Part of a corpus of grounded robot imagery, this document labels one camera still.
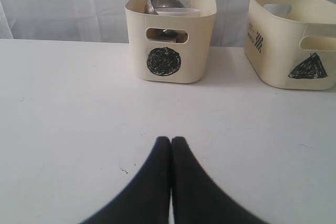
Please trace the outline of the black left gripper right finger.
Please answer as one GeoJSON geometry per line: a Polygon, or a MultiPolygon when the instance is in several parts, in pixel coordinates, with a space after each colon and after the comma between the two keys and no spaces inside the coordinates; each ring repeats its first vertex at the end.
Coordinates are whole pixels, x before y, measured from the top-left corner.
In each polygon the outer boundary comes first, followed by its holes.
{"type": "Polygon", "coordinates": [[[171,189],[175,223],[262,223],[208,176],[186,139],[171,140],[171,189]]]}

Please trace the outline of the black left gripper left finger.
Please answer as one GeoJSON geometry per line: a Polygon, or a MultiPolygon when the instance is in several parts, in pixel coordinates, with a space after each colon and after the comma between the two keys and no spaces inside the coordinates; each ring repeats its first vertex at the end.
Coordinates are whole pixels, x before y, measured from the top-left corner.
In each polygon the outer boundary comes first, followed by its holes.
{"type": "Polygon", "coordinates": [[[168,223],[171,142],[159,136],[144,164],[108,204],[84,223],[168,223]]]}

